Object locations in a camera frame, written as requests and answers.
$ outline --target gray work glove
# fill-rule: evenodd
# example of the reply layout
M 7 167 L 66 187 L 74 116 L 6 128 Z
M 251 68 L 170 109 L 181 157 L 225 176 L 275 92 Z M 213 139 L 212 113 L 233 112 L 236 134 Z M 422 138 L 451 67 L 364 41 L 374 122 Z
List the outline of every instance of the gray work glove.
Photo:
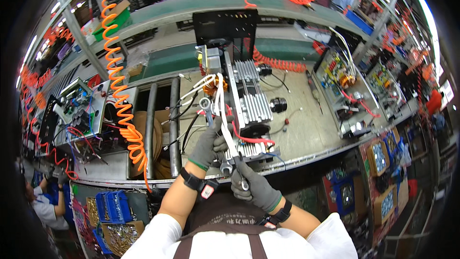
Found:
M 231 122 L 235 117 L 227 116 L 227 127 L 230 133 L 233 132 Z M 213 126 L 202 133 L 198 139 L 195 149 L 189 156 L 189 160 L 198 165 L 202 170 L 208 170 L 210 166 L 219 167 L 220 160 L 224 156 L 224 152 L 228 149 L 227 143 L 223 135 L 219 136 L 218 132 L 222 126 L 222 118 L 215 117 Z
M 69 176 L 67 175 L 64 170 L 62 170 L 62 173 L 59 175 L 57 178 L 57 184 L 64 185 L 64 183 L 69 181 Z
M 241 175 L 249 183 L 248 191 L 244 191 L 241 186 Z M 233 171 L 231 189 L 236 198 L 250 201 L 267 213 L 273 211 L 281 201 L 281 192 L 271 187 L 265 177 L 257 174 L 246 163 L 240 164 L 239 168 Z
M 54 167 L 51 167 L 50 169 L 48 169 L 48 171 L 45 174 L 43 174 L 46 181 L 49 182 L 51 178 L 53 178 L 53 172 L 54 172 Z

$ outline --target white shirt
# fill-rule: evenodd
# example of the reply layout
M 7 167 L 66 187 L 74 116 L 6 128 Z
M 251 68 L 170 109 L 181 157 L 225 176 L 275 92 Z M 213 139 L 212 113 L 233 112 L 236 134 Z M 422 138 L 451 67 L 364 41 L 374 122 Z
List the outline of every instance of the white shirt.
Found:
M 173 258 L 181 235 L 182 229 L 173 217 L 158 214 L 122 258 Z M 338 213 L 332 213 L 307 239 L 285 228 L 265 231 L 259 236 L 268 259 L 358 258 Z M 252 258 L 247 235 L 226 234 L 221 231 L 195 234 L 190 258 L 214 259 L 216 256 L 220 259 Z
M 50 204 L 50 200 L 43 195 L 40 186 L 34 188 L 34 195 L 37 198 L 32 202 L 32 208 L 43 224 L 56 230 L 69 229 L 69 224 L 65 221 L 63 216 L 58 216 L 56 218 L 54 205 Z

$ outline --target blue wire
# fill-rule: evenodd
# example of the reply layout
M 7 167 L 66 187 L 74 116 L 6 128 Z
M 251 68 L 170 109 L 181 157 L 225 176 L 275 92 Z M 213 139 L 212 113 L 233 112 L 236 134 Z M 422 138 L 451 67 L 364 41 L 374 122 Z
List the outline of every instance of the blue wire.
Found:
M 276 158 L 278 158 L 279 160 L 281 160 L 281 161 L 284 163 L 284 165 L 286 164 L 286 163 L 284 162 L 284 160 L 283 160 L 278 154 L 275 154 L 275 153 L 268 153 L 268 152 L 263 152 L 263 153 L 264 153 L 264 154 L 267 154 L 267 155 L 271 155 L 271 156 L 273 156 L 273 157 L 276 157 Z
M 65 136 L 67 137 L 67 141 L 68 141 L 67 143 L 69 144 L 70 151 L 72 151 L 72 156 L 74 157 L 74 164 L 77 164 L 77 158 L 75 157 L 74 149 L 72 147 L 72 144 L 70 143 L 69 131 L 67 130 L 67 127 L 65 129 Z
M 92 135 L 95 136 L 95 138 L 99 139 L 100 138 L 94 134 L 94 131 L 92 130 L 91 127 L 91 102 L 92 102 L 92 96 L 94 95 L 96 89 L 92 90 L 91 97 L 89 98 L 89 130 L 91 131 Z

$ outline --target copper toroidal coil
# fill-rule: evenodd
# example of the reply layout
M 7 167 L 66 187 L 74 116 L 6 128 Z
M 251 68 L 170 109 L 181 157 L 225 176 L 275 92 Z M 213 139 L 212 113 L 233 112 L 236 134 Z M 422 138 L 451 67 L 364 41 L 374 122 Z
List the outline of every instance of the copper toroidal coil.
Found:
M 344 89 L 348 89 L 350 86 L 352 86 L 355 83 L 355 77 L 352 75 L 345 75 L 342 76 L 339 79 L 339 84 L 342 86 Z
M 228 84 L 224 80 L 224 92 L 227 91 L 227 88 L 228 88 Z M 214 85 L 214 82 L 211 82 L 209 84 L 209 86 L 205 85 L 203 87 L 203 91 L 204 91 L 205 94 L 213 96 L 214 93 L 217 91 L 217 87 Z

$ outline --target brown apron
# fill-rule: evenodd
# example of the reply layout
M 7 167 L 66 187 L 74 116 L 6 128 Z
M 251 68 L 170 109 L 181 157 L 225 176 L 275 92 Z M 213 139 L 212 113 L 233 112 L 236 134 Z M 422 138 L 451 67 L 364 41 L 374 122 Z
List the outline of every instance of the brown apron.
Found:
M 254 259 L 267 259 L 259 234 L 273 229 L 254 225 L 265 212 L 250 202 L 239 200 L 231 193 L 218 193 L 196 205 L 189 216 L 192 232 L 181 237 L 174 259 L 190 257 L 193 236 L 199 232 L 222 231 L 226 234 L 247 234 Z

